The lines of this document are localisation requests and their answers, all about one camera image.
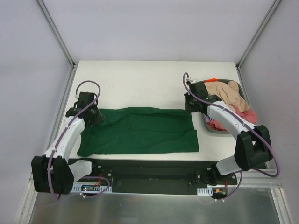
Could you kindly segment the green t shirt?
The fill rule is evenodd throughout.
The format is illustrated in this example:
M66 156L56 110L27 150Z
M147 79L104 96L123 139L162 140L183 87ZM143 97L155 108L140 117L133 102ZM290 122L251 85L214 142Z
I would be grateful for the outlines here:
M104 120L81 133L80 157L199 151L192 116L182 109L101 109Z

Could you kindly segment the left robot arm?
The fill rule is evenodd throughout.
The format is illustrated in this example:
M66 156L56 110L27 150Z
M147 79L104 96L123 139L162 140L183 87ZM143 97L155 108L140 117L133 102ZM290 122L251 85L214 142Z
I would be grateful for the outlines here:
M34 187L37 192L67 195L74 182L82 177L93 182L99 176L90 161L79 160L69 164L71 151L88 126L99 124L104 117L99 111L98 95L81 92L77 102L65 115L65 124L60 134L42 156L31 161Z

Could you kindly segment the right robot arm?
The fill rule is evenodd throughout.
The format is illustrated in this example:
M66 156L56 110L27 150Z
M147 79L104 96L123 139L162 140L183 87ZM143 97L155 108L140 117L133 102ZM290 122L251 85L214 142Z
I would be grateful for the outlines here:
M185 109L200 112L218 121L236 140L234 154L214 163L200 177L202 182L215 186L223 183L227 176L238 171L256 169L274 158L271 152L269 130L256 126L232 111L216 95L209 95L204 83L183 82L186 88Z

